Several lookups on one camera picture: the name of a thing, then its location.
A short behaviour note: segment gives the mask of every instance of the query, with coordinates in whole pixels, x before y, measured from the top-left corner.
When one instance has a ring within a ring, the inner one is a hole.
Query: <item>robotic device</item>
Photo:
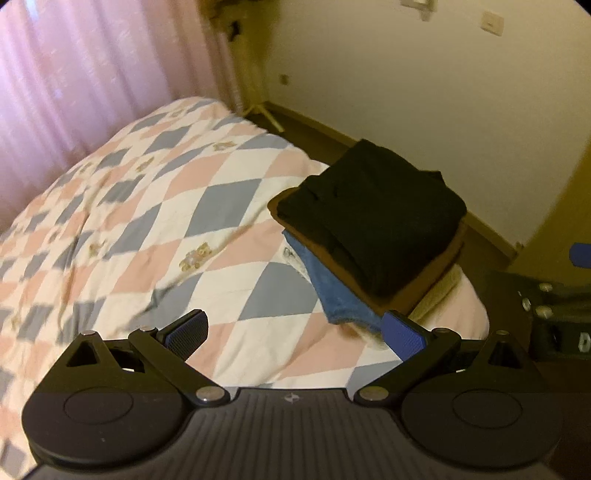
[[[27,479],[559,478],[543,462],[560,410],[508,332],[383,323],[404,362],[353,401],[338,388],[231,399],[185,363],[207,338],[200,310],[127,340],[83,332],[24,408]]]

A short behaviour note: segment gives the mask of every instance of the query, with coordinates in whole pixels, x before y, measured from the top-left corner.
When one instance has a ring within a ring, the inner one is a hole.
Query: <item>electrical outlet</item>
[[[499,37],[503,34],[503,28],[505,26],[505,19],[493,12],[484,12],[482,14],[482,22],[480,24],[481,29],[487,32],[494,33]]]

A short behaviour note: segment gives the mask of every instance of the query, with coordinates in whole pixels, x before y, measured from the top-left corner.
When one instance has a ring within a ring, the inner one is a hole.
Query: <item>baseboard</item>
[[[357,143],[357,140],[355,140],[354,138],[351,138],[345,134],[342,134],[341,132],[335,130],[334,128],[327,127],[325,124],[321,124],[319,121],[314,120],[308,116],[305,116],[302,113],[295,112],[289,108],[286,108],[281,105],[276,105],[275,103],[271,103],[271,102],[265,102],[265,106],[271,112],[278,112],[278,113],[281,113],[285,116],[288,116],[289,118],[293,118],[293,120],[297,120],[298,122],[300,122],[310,128],[313,128],[316,131],[319,131],[321,134],[324,134],[327,137],[332,138],[333,140],[335,140],[339,143],[342,143],[343,145],[346,145],[347,147],[352,147],[353,145],[355,145]]]
[[[289,108],[286,108],[281,105],[277,105],[275,103],[266,102],[265,103],[267,108],[272,112],[281,113],[289,118],[293,118],[304,125],[307,125],[310,128],[313,128],[316,131],[326,135],[337,142],[346,145],[347,147],[352,147],[355,145],[358,140],[345,135],[334,128],[331,128],[325,124],[320,123],[317,120],[314,120],[310,117],[303,115],[302,113],[293,111]],[[471,212],[468,212],[466,217],[464,218],[464,222],[466,225],[475,232],[482,235],[486,238],[492,245],[494,245],[503,255],[505,255],[509,260],[513,260],[517,256],[517,250],[513,245],[511,245],[507,240],[501,237],[498,233],[496,233],[490,226],[488,226],[485,222],[480,220],[476,215]]]
[[[492,245],[494,245],[509,260],[514,260],[517,256],[517,250],[507,240],[496,233],[490,226],[480,220],[472,212],[468,212],[464,217],[464,222],[475,232],[481,234]]]

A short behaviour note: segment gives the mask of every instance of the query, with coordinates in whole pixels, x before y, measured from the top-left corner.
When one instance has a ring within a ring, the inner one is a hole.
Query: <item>wall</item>
[[[591,17],[573,0],[267,0],[269,99],[439,169],[468,208],[526,243],[591,133]],[[497,37],[485,9],[505,18]],[[279,75],[290,76],[289,86]]]

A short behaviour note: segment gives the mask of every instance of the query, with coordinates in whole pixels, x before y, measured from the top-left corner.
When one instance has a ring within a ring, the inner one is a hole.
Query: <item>curtain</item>
[[[194,0],[10,0],[0,10],[0,232],[114,133],[186,96],[241,103]]]

